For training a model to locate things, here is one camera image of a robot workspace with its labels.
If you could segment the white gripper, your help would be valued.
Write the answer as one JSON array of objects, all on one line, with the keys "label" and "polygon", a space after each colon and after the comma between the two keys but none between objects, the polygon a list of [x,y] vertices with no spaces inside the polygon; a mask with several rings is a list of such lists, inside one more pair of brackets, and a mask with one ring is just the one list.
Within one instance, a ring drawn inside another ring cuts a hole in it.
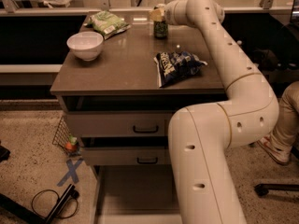
[{"label": "white gripper", "polygon": [[158,4],[155,9],[149,12],[149,17],[153,21],[166,21],[170,25],[186,25],[186,0],[175,0],[168,4]]}]

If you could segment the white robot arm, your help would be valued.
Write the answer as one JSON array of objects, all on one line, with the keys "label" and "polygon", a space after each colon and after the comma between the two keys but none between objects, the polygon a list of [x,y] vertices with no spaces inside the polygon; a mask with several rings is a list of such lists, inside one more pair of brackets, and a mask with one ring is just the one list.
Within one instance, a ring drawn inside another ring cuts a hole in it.
[{"label": "white robot arm", "polygon": [[172,25],[197,28],[228,99],[190,105],[171,118],[170,161],[182,224],[247,224],[224,150],[253,143],[278,120],[278,99],[268,81],[221,23],[213,0],[175,0],[164,8]]}]

